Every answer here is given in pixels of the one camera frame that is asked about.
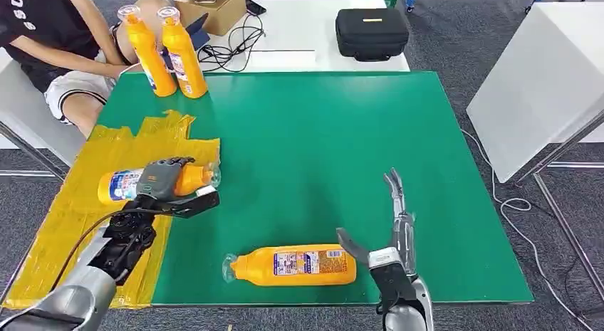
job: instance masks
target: green tabletop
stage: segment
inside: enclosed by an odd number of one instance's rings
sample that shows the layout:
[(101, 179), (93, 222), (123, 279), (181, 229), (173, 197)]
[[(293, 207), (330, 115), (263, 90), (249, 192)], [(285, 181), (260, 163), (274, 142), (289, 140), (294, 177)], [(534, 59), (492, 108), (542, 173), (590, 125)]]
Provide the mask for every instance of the green tabletop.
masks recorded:
[(196, 117), (191, 138), (222, 140), (221, 204), (173, 221), (152, 303), (376, 303), (360, 266), (350, 285), (293, 288), (225, 283), (221, 266), (227, 253), (337, 243), (339, 226), (382, 248), (392, 223), (382, 173), (391, 167), (416, 216), (417, 268), (434, 302), (533, 300), (436, 73), (211, 74), (207, 82), (198, 100), (157, 98), (142, 74), (127, 74), (98, 122), (137, 132), (145, 116), (173, 109)]

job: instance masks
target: white shorts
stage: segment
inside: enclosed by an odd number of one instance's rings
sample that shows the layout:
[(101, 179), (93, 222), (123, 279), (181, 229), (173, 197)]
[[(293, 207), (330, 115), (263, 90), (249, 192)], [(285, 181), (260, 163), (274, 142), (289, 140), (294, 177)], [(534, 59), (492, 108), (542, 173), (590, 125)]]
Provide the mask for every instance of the white shorts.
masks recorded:
[[(99, 51), (95, 61), (107, 62), (102, 51)], [(44, 97), (53, 116), (66, 125), (72, 125), (73, 123), (63, 114), (63, 103), (66, 98), (72, 94), (85, 93), (105, 105), (111, 89), (113, 89), (112, 78), (74, 70), (55, 78), (46, 89)]]

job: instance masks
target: bottle cap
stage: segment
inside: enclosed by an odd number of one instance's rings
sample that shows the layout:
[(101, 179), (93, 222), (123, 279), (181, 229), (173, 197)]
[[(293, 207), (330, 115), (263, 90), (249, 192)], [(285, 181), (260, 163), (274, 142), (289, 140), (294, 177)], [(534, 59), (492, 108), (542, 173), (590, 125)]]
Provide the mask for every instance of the bottle cap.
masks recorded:
[(227, 283), (235, 280), (238, 267), (238, 256), (235, 254), (227, 254), (222, 261), (222, 278)]
[(222, 173), (220, 167), (215, 162), (211, 162), (207, 166), (208, 171), (204, 173), (204, 183), (210, 184), (215, 188), (218, 188), (220, 181), (222, 180)]
[(174, 26), (180, 22), (180, 12), (176, 7), (166, 6), (157, 11), (162, 23), (167, 26)]
[(121, 6), (118, 9), (118, 18), (127, 23), (137, 23), (140, 19), (140, 8), (136, 5)]

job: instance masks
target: bottle label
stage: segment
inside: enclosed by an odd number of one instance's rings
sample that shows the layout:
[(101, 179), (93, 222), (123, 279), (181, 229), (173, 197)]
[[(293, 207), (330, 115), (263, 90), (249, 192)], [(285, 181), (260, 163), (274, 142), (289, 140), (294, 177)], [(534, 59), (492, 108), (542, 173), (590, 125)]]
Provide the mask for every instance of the bottle label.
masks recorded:
[(170, 60), (172, 61), (172, 67), (174, 68), (176, 77), (178, 77), (179, 80), (189, 80), (187, 78), (187, 75), (184, 74), (184, 64), (182, 63), (182, 57), (177, 55), (176, 53), (170, 52)]
[(157, 89), (157, 86), (155, 85), (155, 81), (153, 80), (153, 77), (151, 77), (151, 72), (147, 68), (147, 65), (144, 64), (142, 61), (140, 61), (140, 67), (145, 72), (145, 75), (147, 76), (147, 79), (149, 80), (149, 84), (151, 85), (151, 88), (153, 88), (153, 90)]
[(342, 249), (276, 253), (273, 259), (274, 275), (343, 273), (347, 269)]
[(113, 174), (109, 182), (109, 197), (112, 201), (134, 199), (136, 197), (136, 183), (143, 169), (119, 171)]

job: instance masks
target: black bag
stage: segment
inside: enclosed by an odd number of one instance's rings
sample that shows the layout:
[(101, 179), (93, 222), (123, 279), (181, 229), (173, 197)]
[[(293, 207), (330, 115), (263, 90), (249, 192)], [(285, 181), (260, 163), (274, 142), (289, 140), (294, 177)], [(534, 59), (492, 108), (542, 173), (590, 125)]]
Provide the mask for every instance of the black bag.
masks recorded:
[(341, 9), (335, 34), (342, 56), (357, 61), (387, 61), (401, 54), (409, 31), (396, 9)]

